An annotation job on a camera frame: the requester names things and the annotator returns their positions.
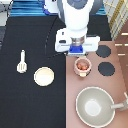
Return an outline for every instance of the white bowl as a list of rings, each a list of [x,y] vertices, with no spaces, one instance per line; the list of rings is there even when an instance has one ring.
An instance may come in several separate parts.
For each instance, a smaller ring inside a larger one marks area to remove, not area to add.
[[[54,72],[48,67],[39,68],[34,74],[34,80],[40,86],[48,86],[54,80]]]
[[[99,87],[87,87],[76,98],[76,111],[80,119],[91,127],[105,127],[115,116],[112,97]]]

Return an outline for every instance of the black mat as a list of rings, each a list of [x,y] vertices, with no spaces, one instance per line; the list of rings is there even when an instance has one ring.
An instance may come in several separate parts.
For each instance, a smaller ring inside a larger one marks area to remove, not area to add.
[[[109,62],[102,62],[98,66],[100,74],[103,76],[112,76],[115,73],[114,66]]]
[[[111,54],[111,49],[106,45],[99,45],[96,54],[99,57],[106,58]]]
[[[44,55],[52,18],[45,18],[46,22],[42,18],[39,22],[21,18],[19,25],[15,18],[7,22],[0,52],[0,128],[66,128],[66,58],[59,55],[47,60]],[[55,52],[52,32],[49,55]],[[22,49],[26,51],[28,70],[19,74],[16,66]],[[40,87],[34,82],[34,73],[44,66],[54,71],[55,80]]]

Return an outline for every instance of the brown cup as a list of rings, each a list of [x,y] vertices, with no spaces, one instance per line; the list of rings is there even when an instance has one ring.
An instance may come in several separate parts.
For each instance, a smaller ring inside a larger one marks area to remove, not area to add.
[[[77,63],[79,63],[79,62],[85,63],[85,64],[88,66],[88,69],[87,69],[87,70],[80,70],[80,69],[78,69]],[[90,73],[91,68],[92,68],[92,64],[91,64],[90,60],[87,59],[86,57],[79,57],[79,58],[75,61],[75,63],[74,63],[74,71],[75,71],[75,73],[76,73],[77,75],[79,75],[79,76],[81,76],[81,77],[87,76],[87,75]]]

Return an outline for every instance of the black table surface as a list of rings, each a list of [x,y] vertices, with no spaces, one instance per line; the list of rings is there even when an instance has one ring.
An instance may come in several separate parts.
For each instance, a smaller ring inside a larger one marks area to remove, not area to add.
[[[56,16],[9,17],[0,51],[0,128],[66,128],[66,58],[56,54],[55,36],[65,25],[56,20],[47,42],[48,32]],[[106,16],[92,16],[88,34],[110,40]],[[28,70],[16,71],[21,50],[26,51]],[[53,83],[40,87],[34,82],[38,68],[49,67],[55,73]]]

